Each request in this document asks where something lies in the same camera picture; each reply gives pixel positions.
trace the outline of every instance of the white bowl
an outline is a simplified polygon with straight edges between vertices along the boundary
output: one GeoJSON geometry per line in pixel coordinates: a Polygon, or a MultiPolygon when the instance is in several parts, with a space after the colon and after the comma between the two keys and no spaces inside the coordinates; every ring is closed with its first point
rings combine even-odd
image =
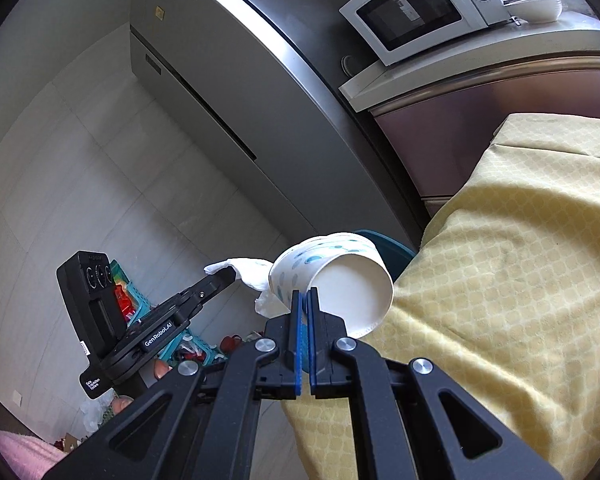
{"type": "Polygon", "coordinates": [[[562,0],[520,0],[505,7],[509,14],[526,22],[551,23],[562,13],[562,0]]]}
{"type": "Polygon", "coordinates": [[[394,296],[376,246],[353,233],[309,238],[289,248],[271,267],[269,286],[288,308],[293,290],[317,287],[320,309],[340,316],[354,338],[382,322],[394,296]]]}

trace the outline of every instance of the red object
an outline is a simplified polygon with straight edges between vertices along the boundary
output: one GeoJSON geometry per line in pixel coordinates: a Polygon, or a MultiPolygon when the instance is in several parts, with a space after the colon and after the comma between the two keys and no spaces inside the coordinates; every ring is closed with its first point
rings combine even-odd
{"type": "Polygon", "coordinates": [[[233,352],[238,346],[243,345],[242,338],[239,335],[226,336],[222,339],[220,343],[220,351],[224,354],[230,354],[233,352]]]}
{"type": "Polygon", "coordinates": [[[191,352],[183,352],[182,354],[182,359],[184,361],[198,361],[200,363],[205,362],[206,359],[206,353],[205,351],[201,350],[200,354],[192,354],[191,352]]]}
{"type": "Polygon", "coordinates": [[[134,306],[131,303],[131,300],[129,299],[128,295],[125,294],[122,285],[116,285],[114,293],[116,295],[116,300],[118,300],[118,307],[120,308],[120,312],[122,312],[122,315],[125,317],[125,320],[129,321],[136,313],[136,311],[134,310],[134,306]]]}

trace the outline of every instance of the kitchen counter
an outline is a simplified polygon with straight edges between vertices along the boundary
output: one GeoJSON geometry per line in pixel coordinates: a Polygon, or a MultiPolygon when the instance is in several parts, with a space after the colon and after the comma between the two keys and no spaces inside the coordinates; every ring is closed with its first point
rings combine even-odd
{"type": "Polygon", "coordinates": [[[376,61],[340,87],[357,112],[486,66],[546,54],[600,52],[600,21],[564,12],[557,22],[503,27],[459,38],[389,67],[376,61]]]}

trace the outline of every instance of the yellow cloth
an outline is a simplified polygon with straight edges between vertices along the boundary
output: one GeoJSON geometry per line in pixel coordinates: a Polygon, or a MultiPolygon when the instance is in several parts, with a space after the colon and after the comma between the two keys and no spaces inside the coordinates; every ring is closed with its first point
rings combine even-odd
{"type": "MultiPolygon", "coordinates": [[[[600,120],[515,114],[363,338],[426,356],[579,480],[600,457],[600,120]]],[[[356,479],[348,403],[285,403],[312,479],[356,479]]]]}

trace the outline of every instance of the white paper cup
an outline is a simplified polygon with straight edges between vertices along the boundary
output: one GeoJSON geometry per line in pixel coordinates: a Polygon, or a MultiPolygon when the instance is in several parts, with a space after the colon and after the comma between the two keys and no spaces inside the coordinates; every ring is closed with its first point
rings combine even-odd
{"type": "Polygon", "coordinates": [[[394,297],[376,246],[353,233],[309,238],[287,249],[271,267],[269,286],[289,309],[294,290],[317,287],[320,309],[341,317],[353,338],[378,326],[394,297]]]}

